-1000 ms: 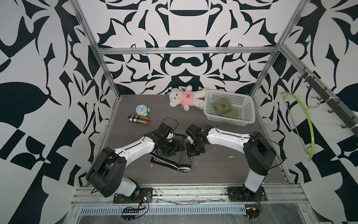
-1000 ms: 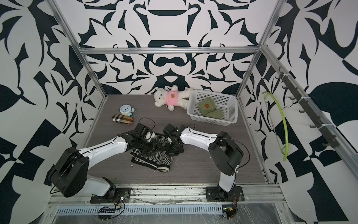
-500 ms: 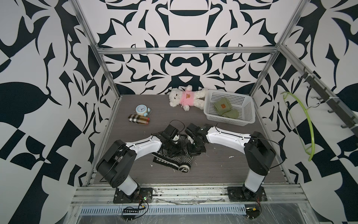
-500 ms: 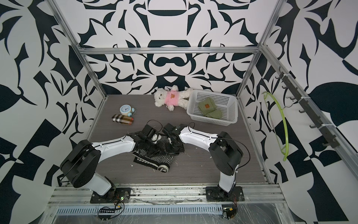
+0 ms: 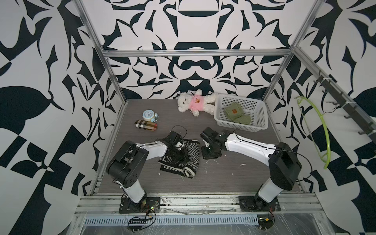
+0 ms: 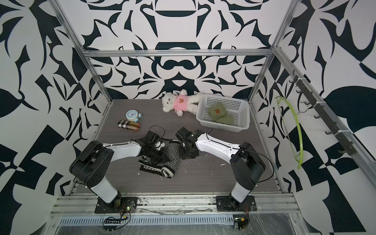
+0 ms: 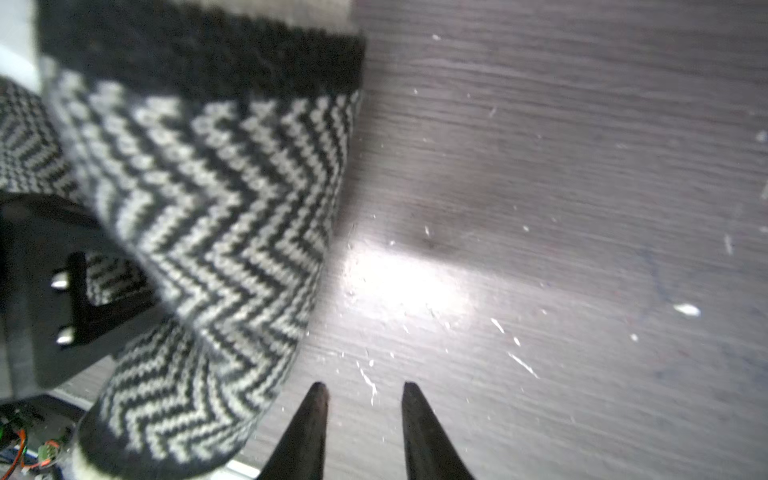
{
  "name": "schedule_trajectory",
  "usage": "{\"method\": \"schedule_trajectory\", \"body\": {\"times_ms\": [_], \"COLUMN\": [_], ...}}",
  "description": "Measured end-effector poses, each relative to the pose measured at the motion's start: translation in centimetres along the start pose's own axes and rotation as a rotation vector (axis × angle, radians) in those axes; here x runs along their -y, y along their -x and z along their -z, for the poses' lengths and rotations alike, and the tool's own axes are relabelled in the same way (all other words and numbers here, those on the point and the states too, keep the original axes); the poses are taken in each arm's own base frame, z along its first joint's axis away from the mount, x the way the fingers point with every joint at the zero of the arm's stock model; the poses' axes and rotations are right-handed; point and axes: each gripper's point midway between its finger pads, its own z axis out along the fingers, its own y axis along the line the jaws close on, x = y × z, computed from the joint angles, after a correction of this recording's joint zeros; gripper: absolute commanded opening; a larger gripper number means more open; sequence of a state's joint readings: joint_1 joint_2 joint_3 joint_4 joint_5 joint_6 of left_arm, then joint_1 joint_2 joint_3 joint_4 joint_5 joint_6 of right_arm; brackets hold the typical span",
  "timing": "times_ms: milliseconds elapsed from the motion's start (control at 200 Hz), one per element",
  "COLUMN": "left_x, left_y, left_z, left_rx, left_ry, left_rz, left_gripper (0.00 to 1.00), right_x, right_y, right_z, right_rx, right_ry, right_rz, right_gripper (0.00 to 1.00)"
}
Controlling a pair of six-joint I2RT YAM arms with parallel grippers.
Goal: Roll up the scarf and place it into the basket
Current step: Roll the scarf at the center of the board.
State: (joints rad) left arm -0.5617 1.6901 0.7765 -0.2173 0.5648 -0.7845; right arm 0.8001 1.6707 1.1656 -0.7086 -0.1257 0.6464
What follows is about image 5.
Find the houndstooth black white garment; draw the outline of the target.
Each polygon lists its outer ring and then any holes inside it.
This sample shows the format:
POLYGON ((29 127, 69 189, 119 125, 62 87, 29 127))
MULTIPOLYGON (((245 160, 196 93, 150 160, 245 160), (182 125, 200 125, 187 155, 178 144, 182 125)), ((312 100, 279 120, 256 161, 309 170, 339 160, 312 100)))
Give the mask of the houndstooth black white garment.
POLYGON ((198 171, 201 145, 197 140, 183 140, 183 146, 171 154, 162 156, 160 170, 193 179, 198 171))

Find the green knitted scarf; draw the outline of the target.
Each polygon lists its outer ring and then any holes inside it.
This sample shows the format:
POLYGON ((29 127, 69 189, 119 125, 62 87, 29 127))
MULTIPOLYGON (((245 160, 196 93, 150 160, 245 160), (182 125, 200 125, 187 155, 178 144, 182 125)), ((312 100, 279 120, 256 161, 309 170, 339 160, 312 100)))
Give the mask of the green knitted scarf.
POLYGON ((230 106, 225 107, 224 113, 229 121, 233 121, 235 118, 244 115, 244 111, 241 105, 237 102, 233 102, 230 106))
POLYGON ((234 123, 250 125, 253 119, 249 115, 242 115, 233 120, 234 123))

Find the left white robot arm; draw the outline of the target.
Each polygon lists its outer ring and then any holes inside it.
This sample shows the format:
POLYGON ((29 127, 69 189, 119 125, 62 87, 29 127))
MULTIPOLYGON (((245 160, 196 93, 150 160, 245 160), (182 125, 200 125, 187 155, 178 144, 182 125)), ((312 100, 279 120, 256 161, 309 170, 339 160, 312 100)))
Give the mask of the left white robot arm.
POLYGON ((142 213, 149 205, 153 205, 142 188, 139 177, 147 160, 163 156, 171 157, 177 163, 188 161, 184 145, 175 146, 170 143, 155 141, 146 144, 136 144, 127 141, 115 154, 106 167, 106 172, 124 191, 121 197, 119 213, 142 213))

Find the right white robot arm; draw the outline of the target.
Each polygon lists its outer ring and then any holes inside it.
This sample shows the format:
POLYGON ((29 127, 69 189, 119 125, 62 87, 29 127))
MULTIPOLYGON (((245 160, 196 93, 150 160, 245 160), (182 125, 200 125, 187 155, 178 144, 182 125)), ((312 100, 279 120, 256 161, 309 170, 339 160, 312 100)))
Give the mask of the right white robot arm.
POLYGON ((223 151, 230 151, 255 159, 269 168, 270 177, 254 196, 240 196, 243 212, 273 212, 278 205, 277 197, 283 191, 291 191, 298 180, 302 165, 297 153, 288 144, 265 144, 239 136, 236 132, 223 130, 218 133, 207 127, 200 137, 205 143, 201 147, 205 160, 217 159, 223 151))

